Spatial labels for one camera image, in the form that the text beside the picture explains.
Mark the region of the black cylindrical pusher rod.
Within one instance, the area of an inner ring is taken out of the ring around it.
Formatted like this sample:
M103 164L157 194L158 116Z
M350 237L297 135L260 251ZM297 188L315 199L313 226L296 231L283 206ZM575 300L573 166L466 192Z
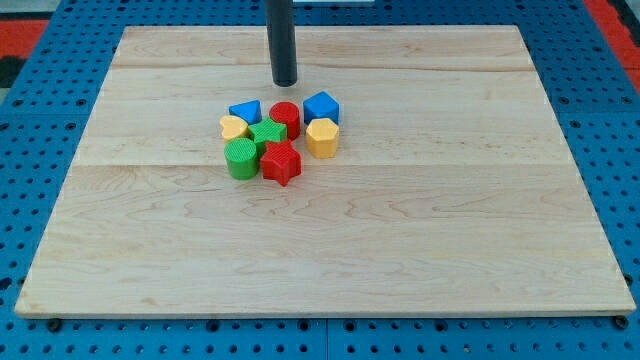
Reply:
M266 0L265 13L273 82L293 86L297 82L293 1Z

